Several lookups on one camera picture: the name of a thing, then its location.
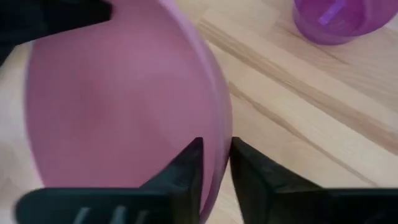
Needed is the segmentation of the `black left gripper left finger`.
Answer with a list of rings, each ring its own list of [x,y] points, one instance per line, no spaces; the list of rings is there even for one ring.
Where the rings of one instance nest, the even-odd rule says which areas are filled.
[[[17,224],[199,224],[203,138],[138,188],[42,188],[14,206]]]

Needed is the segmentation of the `purple bowl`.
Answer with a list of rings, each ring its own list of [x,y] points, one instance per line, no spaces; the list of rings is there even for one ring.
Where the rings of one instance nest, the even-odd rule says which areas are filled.
[[[398,0],[294,0],[292,13],[308,40],[340,45],[386,25],[398,13]]]

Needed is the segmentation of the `pink bowl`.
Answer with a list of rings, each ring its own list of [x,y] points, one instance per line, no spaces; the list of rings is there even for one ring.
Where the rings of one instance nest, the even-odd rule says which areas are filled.
[[[47,187],[138,187],[204,140],[200,222],[232,136],[228,87],[174,0],[110,0],[111,20],[34,42],[25,113]]]

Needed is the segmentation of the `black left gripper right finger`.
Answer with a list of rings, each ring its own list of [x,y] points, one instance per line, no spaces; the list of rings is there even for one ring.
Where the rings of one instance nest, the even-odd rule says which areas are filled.
[[[239,137],[229,161],[244,224],[398,224],[398,188],[323,188]]]

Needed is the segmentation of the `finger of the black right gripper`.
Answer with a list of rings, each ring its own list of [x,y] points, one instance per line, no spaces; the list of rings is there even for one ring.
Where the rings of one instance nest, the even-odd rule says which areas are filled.
[[[0,0],[0,66],[14,47],[110,20],[107,0]]]

